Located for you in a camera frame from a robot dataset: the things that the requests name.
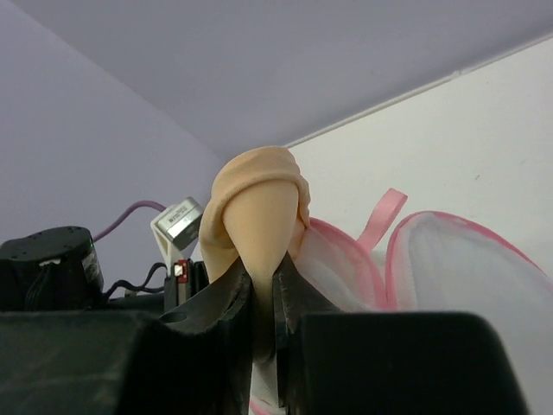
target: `wire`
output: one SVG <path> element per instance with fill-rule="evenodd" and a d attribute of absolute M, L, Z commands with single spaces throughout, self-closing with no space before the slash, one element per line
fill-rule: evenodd
<path fill-rule="evenodd" d="M 133 285 L 129 281 L 120 279 L 119 281 L 115 282 L 108 291 L 104 293 L 104 300 L 107 301 L 117 288 L 125 288 L 129 291 L 135 291 L 135 292 L 147 292 L 149 294 L 157 294 L 158 292 L 163 292 L 163 287 L 158 287 L 158 288 L 146 287 L 146 285 L 148 285 L 149 281 L 152 279 L 156 271 L 159 270 L 160 268 L 167 269 L 167 267 L 163 262 L 156 262 L 155 264 L 153 264 L 148 271 L 148 276 L 146 277 L 144 282 L 140 285 Z"/>
<path fill-rule="evenodd" d="M 50 276 L 52 275 L 53 265 L 45 265 L 41 268 L 41 271 L 36 276 L 35 281 L 31 284 L 25 295 L 25 310 L 26 311 L 36 311 L 37 304 L 41 298 L 41 294 L 44 291 L 44 288 L 48 285 L 50 281 Z"/>
<path fill-rule="evenodd" d="M 132 214 L 135 210 L 138 208 L 152 208 L 155 210 L 158 210 L 159 212 L 163 212 L 166 208 L 156 201 L 136 201 L 132 205 L 130 205 L 122 214 L 117 218 L 115 222 L 113 222 L 111 225 L 109 225 L 106 229 L 104 229 L 102 232 L 100 232 L 98 235 L 96 235 L 94 238 L 92 238 L 92 242 L 98 242 L 102 238 L 104 238 L 106 235 L 111 233 L 115 228 L 117 228 L 119 225 L 123 223 L 125 219 L 127 219 L 130 214 Z"/>

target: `red component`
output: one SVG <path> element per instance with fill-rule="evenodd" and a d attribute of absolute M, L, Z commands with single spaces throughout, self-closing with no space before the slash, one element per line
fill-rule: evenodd
<path fill-rule="evenodd" d="M 176 268 L 181 268 L 181 272 L 178 274 L 175 273 L 176 276 L 176 282 L 178 284 L 185 284 L 188 282 L 188 260 L 187 259 L 181 259 L 179 261 L 176 261 L 175 265 Z"/>

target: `beige fabric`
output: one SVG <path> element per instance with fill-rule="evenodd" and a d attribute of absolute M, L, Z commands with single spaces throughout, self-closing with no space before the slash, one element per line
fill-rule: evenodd
<path fill-rule="evenodd" d="M 200 225 L 200 249 L 210 282 L 239 256 L 253 280 L 256 358 L 272 345 L 272 276 L 292 258 L 309 224 L 309 189 L 292 154 L 263 147 L 231 160 L 213 183 Z"/>

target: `black plastic part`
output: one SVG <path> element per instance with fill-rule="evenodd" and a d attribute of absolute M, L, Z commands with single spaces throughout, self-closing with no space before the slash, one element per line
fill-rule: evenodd
<path fill-rule="evenodd" d="M 0 408 L 36 415 L 176 414 L 186 340 L 138 312 L 0 316 Z"/>
<path fill-rule="evenodd" d="M 3 313 L 0 412 L 246 414 L 251 300 L 237 261 L 160 319 L 129 310 Z"/>
<path fill-rule="evenodd" d="M 188 397 L 198 404 L 190 413 L 248 412 L 252 296 L 251 279 L 237 259 L 225 275 L 160 318 L 187 339 L 189 381 L 181 382 L 203 385 Z"/>
<path fill-rule="evenodd" d="M 209 285 L 209 279 L 207 278 L 206 265 L 203 261 L 194 263 L 191 261 L 190 269 L 192 270 L 192 295 L 195 296 Z"/>
<path fill-rule="evenodd" d="M 164 311 L 170 311 L 179 305 L 179 291 L 176 278 L 169 274 L 163 281 L 163 308 Z"/>
<path fill-rule="evenodd" d="M 0 246 L 1 311 L 25 310 L 37 278 L 45 281 L 34 310 L 76 310 L 100 302 L 104 279 L 90 232 L 57 227 Z"/>
<path fill-rule="evenodd" d="M 304 316 L 289 413 L 528 413 L 498 336 L 468 314 Z"/>
<path fill-rule="evenodd" d="M 139 294 L 137 296 L 120 297 L 110 300 L 104 309 L 108 310 L 134 310 L 150 313 L 154 317 L 163 314 L 163 294 Z"/>
<path fill-rule="evenodd" d="M 286 406 L 291 364 L 289 338 L 296 332 L 303 316 L 340 311 L 299 274 L 288 254 L 273 276 L 273 310 L 278 401 L 280 406 Z"/>

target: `silver connector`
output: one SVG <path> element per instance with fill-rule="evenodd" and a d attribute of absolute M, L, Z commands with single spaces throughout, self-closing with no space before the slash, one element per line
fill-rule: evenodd
<path fill-rule="evenodd" d="M 194 198 L 187 197 L 158 217 L 156 227 L 170 243 L 182 251 L 198 238 L 202 215 L 200 204 Z"/>

